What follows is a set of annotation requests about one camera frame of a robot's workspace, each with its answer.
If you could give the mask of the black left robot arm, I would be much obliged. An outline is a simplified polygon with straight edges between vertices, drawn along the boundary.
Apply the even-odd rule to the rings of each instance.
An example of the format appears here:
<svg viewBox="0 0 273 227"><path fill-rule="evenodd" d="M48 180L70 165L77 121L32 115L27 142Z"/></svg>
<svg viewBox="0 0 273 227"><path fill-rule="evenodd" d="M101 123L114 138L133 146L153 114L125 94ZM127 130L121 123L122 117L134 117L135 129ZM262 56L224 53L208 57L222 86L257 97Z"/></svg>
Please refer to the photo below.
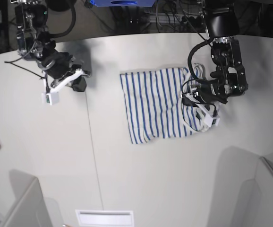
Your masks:
<svg viewBox="0 0 273 227"><path fill-rule="evenodd" d="M245 68L242 64L239 41L238 20L232 0L201 0L203 18L208 39L192 48L188 56L191 74L182 85L182 103L185 106L226 104L229 97L241 96L248 89ZM211 79L201 79L192 65L194 54L202 47L211 47L211 58L216 65Z"/></svg>

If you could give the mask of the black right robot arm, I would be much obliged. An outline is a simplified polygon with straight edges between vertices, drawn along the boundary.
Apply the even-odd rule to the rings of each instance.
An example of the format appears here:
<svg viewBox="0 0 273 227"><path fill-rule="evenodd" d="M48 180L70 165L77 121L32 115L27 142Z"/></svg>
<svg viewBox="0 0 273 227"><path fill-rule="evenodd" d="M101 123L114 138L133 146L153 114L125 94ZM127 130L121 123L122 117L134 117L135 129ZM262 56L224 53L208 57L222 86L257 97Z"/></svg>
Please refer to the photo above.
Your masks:
<svg viewBox="0 0 273 227"><path fill-rule="evenodd" d="M46 25L48 9L39 0L15 0L15 19L17 26L17 45L20 59L34 61L44 73L44 82L48 77L53 79L46 85L46 91L56 91L58 88L70 87L75 92L85 92L85 78L89 71L82 69L80 64L74 64L74 56L68 52L55 49L56 38L68 35L76 23L74 3L65 3L71 11L71 22L67 30L58 34L51 34Z"/></svg>

